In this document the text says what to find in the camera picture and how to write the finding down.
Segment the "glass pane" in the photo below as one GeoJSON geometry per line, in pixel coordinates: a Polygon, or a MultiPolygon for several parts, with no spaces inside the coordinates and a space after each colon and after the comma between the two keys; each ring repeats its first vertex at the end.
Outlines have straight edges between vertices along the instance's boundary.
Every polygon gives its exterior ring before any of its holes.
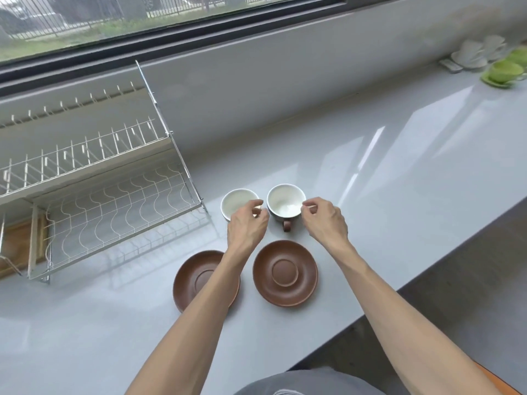
{"type": "Polygon", "coordinates": [[[0,62],[283,0],[0,0],[0,62]]]}

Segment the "gray countertop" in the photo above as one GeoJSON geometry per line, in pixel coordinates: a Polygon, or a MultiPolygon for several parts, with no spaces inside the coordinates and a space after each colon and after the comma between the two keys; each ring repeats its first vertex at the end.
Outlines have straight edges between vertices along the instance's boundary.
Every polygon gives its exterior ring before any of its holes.
{"type": "MultiPolygon", "coordinates": [[[[279,183],[338,204],[361,255],[398,289],[527,195],[527,82],[426,67],[188,158],[211,217],[194,211],[58,272],[52,284],[0,282],[5,393],[123,393],[179,316],[172,281],[185,259],[225,250],[222,196],[265,199],[279,183]]],[[[253,284],[254,255],[223,326],[203,394],[232,394],[283,372],[363,312],[339,268],[300,222],[271,221],[256,252],[289,238],[312,252],[319,285],[282,309],[253,284]]]]}

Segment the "wooden cutting board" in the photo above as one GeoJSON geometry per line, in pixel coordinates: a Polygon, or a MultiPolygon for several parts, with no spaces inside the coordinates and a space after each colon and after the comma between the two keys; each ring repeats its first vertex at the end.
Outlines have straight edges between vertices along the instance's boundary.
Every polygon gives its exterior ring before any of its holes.
{"type": "MultiPolygon", "coordinates": [[[[46,260],[47,226],[46,216],[40,215],[37,227],[37,263],[46,260]]],[[[10,258],[11,262],[20,270],[27,268],[30,257],[30,236],[31,220],[5,228],[2,254],[10,258]]],[[[0,278],[13,273],[15,273],[14,269],[3,258],[0,258],[0,278]]]]}

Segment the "hand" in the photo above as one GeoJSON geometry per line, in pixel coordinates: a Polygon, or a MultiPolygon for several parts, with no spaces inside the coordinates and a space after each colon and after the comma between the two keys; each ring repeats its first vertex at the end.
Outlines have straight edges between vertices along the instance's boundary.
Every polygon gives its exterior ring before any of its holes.
{"type": "Polygon", "coordinates": [[[253,199],[231,216],[227,225],[228,248],[248,252],[247,258],[262,241],[269,222],[267,209],[256,208],[263,204],[261,199],[253,199]]]}
{"type": "Polygon", "coordinates": [[[340,208],[320,197],[302,203],[302,220],[309,235],[332,253],[335,247],[351,246],[348,226],[340,208]]]}

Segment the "window frame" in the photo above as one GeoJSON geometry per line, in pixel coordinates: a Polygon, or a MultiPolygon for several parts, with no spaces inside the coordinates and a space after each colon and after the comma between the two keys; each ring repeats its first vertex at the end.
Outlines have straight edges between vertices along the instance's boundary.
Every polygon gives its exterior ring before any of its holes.
{"type": "Polygon", "coordinates": [[[285,0],[0,63],[0,98],[391,0],[285,0]]]}

